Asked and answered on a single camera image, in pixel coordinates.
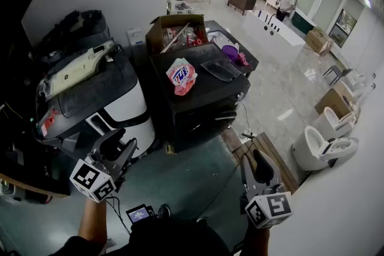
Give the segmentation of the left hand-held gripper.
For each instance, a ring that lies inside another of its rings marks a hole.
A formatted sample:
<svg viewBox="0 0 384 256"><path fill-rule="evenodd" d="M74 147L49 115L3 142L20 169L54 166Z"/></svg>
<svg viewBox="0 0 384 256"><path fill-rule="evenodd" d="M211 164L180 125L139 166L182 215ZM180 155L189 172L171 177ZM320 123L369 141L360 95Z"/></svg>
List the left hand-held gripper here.
<svg viewBox="0 0 384 256"><path fill-rule="evenodd" d="M120 142L125 128L113 129L96 140L85 159L79 159L70 175L75 188L96 203L118 192L125 181L127 165L137 149L137 139Z"/></svg>

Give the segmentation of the person's right forearm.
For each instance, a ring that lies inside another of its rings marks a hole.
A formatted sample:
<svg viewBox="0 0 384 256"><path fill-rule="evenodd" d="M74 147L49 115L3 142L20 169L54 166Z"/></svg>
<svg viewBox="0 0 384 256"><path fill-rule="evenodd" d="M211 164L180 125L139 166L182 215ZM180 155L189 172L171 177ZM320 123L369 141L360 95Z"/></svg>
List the person's right forearm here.
<svg viewBox="0 0 384 256"><path fill-rule="evenodd" d="M240 256L268 256L269 236L269 228L256 228L248 219L248 227Z"/></svg>

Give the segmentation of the open cardboard box with clutter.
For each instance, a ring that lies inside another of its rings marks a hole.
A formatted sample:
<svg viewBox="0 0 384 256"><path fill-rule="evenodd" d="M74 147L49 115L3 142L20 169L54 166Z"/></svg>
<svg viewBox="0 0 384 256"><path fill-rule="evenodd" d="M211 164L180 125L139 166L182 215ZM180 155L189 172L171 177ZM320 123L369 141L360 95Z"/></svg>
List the open cardboard box with clutter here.
<svg viewBox="0 0 384 256"><path fill-rule="evenodd" d="M146 34L150 55L208 43L204 18L200 14L159 16Z"/></svg>

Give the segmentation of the wooden slat platform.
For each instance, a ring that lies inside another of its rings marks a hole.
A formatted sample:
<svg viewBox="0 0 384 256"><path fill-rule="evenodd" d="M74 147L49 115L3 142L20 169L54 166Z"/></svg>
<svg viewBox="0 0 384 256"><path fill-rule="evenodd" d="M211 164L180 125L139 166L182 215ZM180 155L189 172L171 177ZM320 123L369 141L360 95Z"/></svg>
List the wooden slat platform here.
<svg viewBox="0 0 384 256"><path fill-rule="evenodd" d="M277 167L280 169L281 179L284 183L285 188L294 194L298 188L299 184L294 178L293 174L287 167L286 163L283 161L280 154L277 152L276 148L268 138L265 132L256 135L253 139L243 138L245 142L241 142L241 139L235 134L233 128L226 128L222 133L221 137L225 142L226 146L232 153L236 163L240 163L240 160L243 155L246 155L251 160L251 166L253 169L256 168L256 161L253 157L253 150L258 149L261 152L267 154L273 162L276 163Z"/></svg>

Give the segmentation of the white top-load washing machine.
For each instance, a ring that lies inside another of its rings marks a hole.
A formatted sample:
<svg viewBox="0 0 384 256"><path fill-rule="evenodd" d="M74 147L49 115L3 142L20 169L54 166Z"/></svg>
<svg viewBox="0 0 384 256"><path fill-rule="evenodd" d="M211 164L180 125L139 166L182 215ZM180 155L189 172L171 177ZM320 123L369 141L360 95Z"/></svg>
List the white top-load washing machine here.
<svg viewBox="0 0 384 256"><path fill-rule="evenodd" d="M87 50L61 59L42 79L57 73ZM84 158L99 137L118 128L125 128L122 144L137 139L134 158L154 143L155 130L139 78L119 44L100 62L93 76L51 100L39 95L38 86L35 134L45 146L56 147L73 159Z"/></svg>

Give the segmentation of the small black screen device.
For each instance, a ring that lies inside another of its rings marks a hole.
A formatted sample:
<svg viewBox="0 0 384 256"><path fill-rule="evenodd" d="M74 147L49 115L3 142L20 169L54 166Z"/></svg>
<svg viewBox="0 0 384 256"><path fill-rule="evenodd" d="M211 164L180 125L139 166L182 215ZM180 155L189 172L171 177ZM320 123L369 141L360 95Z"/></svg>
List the small black screen device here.
<svg viewBox="0 0 384 256"><path fill-rule="evenodd" d="M144 219L155 218L157 216L153 208L145 204L127 210L125 213L132 224L137 224Z"/></svg>

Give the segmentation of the person's dark shoe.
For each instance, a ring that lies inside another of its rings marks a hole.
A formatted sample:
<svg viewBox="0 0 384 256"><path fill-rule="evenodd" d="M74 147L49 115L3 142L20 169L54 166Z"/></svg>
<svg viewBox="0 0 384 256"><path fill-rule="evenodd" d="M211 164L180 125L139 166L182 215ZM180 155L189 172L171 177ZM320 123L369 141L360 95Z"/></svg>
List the person's dark shoe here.
<svg viewBox="0 0 384 256"><path fill-rule="evenodd" d="M171 211L167 204L162 204L157 212L157 217L159 219L169 219L171 217Z"/></svg>

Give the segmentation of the beige plastic panel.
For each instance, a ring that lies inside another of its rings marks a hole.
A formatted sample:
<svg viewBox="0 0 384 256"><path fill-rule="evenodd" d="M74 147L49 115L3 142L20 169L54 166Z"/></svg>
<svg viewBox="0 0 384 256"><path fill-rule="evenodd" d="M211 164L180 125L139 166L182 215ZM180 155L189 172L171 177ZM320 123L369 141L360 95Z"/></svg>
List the beige plastic panel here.
<svg viewBox="0 0 384 256"><path fill-rule="evenodd" d="M100 62L113 52L115 47L116 44L113 40L108 40L97 47L91 47L57 73L42 79L38 86L39 95L48 101L90 78L98 71Z"/></svg>

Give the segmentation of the person's dark shirt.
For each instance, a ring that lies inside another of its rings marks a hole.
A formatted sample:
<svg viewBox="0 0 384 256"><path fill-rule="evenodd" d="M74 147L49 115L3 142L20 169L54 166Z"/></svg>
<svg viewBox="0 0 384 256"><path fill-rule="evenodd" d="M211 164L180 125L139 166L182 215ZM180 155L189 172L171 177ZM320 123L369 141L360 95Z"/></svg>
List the person's dark shirt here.
<svg viewBox="0 0 384 256"><path fill-rule="evenodd" d="M153 219L133 225L128 243L105 256L232 256L222 238L201 222ZM70 237L49 256L100 256L103 244Z"/></svg>

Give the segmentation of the large cardboard box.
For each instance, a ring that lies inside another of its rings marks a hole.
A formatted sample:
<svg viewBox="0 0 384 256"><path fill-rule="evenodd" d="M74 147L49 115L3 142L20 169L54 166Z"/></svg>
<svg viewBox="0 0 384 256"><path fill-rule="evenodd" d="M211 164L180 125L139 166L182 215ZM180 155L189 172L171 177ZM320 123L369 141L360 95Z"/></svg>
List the large cardboard box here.
<svg viewBox="0 0 384 256"><path fill-rule="evenodd" d="M356 104L356 102L356 95L353 94L343 81L339 81L320 99L314 106L314 109L321 115L325 107L329 107L338 118L342 118L353 110L351 105Z"/></svg>

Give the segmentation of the clear plastic tray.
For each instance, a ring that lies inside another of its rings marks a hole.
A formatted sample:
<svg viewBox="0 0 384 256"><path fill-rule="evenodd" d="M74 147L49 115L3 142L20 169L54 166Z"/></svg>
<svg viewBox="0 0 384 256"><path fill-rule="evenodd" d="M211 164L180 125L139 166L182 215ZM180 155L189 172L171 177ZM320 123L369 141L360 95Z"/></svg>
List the clear plastic tray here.
<svg viewBox="0 0 384 256"><path fill-rule="evenodd" d="M214 59L200 65L209 74L224 82L231 82L241 75L230 59Z"/></svg>

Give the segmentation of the small white appliance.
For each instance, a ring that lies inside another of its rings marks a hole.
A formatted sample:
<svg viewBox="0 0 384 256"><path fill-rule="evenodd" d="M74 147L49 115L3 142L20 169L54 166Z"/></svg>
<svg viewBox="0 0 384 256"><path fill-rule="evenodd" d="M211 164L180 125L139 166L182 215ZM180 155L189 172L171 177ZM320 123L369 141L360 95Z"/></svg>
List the small white appliance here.
<svg viewBox="0 0 384 256"><path fill-rule="evenodd" d="M142 44L145 40L145 36L140 28L128 29L126 33L131 46Z"/></svg>

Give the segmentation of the black plastic panel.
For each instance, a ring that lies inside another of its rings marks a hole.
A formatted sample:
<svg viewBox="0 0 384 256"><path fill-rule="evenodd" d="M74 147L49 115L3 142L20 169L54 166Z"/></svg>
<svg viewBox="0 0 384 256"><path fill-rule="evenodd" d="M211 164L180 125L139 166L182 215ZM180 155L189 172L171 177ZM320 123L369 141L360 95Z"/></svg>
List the black plastic panel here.
<svg viewBox="0 0 384 256"><path fill-rule="evenodd" d="M74 10L43 37L37 49L41 52L62 50L70 46L94 47L111 38L102 11Z"/></svg>

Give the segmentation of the long white counter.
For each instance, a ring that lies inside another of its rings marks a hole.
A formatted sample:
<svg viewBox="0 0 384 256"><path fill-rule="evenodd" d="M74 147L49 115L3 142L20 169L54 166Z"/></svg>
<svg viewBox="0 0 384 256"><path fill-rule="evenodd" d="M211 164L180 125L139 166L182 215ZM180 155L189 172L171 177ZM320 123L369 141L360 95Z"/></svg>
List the long white counter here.
<svg viewBox="0 0 384 256"><path fill-rule="evenodd" d="M291 64L300 54L305 41L267 11L247 11L244 19L247 35L281 65Z"/></svg>

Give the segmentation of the green cabinet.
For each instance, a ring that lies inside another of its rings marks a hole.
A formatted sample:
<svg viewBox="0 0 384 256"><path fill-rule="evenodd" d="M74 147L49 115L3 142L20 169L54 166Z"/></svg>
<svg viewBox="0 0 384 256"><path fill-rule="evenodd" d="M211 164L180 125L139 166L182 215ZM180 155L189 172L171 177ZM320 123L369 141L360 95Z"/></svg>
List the green cabinet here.
<svg viewBox="0 0 384 256"><path fill-rule="evenodd" d="M291 22L292 25L304 35L307 35L309 31L312 31L316 27L316 24L298 8L295 10Z"/></svg>

